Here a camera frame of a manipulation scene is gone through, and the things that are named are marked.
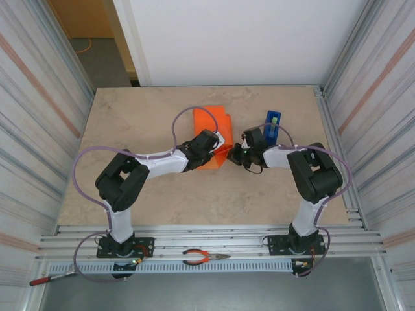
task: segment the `table surface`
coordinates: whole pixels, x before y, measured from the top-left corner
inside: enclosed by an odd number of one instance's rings
[[[149,154],[172,147],[171,122],[188,106],[225,106],[233,139],[264,122],[268,110],[281,112],[281,125],[296,144],[317,141],[327,147],[311,87],[152,87],[98,89],[80,149],[91,146],[127,148]],[[178,142],[194,137],[193,114],[176,123]],[[278,143],[289,144],[282,131]],[[115,156],[86,153],[77,167],[80,187],[99,200],[95,180]],[[290,170],[264,169],[260,175],[226,161],[218,170],[168,174],[147,181],[132,206],[133,224],[289,224],[300,195]],[[95,225],[107,222],[103,208],[85,200],[69,184],[58,223]],[[342,198],[329,203],[323,224],[348,222]]]

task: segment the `orange object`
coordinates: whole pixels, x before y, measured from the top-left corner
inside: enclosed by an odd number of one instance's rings
[[[215,155],[205,165],[198,167],[198,170],[216,170],[222,166],[228,156],[229,150],[233,147],[232,123],[230,115],[226,114],[224,106],[204,106],[216,118],[218,131],[225,138],[225,143],[215,151]],[[193,120],[195,122],[195,135],[202,130],[215,130],[215,121],[208,113],[201,109],[193,110]]]

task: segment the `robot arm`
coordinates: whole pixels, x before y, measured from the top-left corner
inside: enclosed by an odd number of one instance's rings
[[[331,158],[311,149],[287,150],[268,146],[261,130],[250,128],[243,133],[243,144],[235,144],[228,159],[249,169],[254,163],[262,168],[291,169],[302,200],[297,216],[289,227],[290,246],[296,252],[309,248],[318,230],[315,226],[323,202],[334,195],[343,180]],[[312,146],[323,148],[320,143]]]
[[[130,207],[146,180],[194,170],[207,163],[213,157],[213,151],[223,144],[224,138],[220,133],[204,130],[191,141],[177,146],[168,156],[165,152],[137,154],[137,157],[117,154],[95,182],[99,196],[110,208],[110,235],[114,241],[122,244],[134,235]]]

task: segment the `blue box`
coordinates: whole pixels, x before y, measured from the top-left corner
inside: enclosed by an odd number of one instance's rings
[[[275,123],[279,125],[280,121],[281,121],[280,112],[271,111],[271,110],[268,111],[267,118],[265,119],[265,123]],[[264,127],[264,138],[269,146],[277,144],[278,130],[279,130],[278,126],[266,125]]]

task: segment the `pliers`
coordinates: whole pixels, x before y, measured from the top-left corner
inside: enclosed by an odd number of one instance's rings
[[[220,260],[220,259],[230,258],[229,255],[210,254],[208,251],[202,251],[201,249],[197,249],[197,248],[188,249],[187,251],[183,252],[183,255],[190,254],[190,253],[201,254],[205,256],[205,258],[203,258],[202,260],[197,260],[197,261],[183,260],[183,263],[188,264],[189,266],[198,266],[199,264],[209,262],[210,260]]]

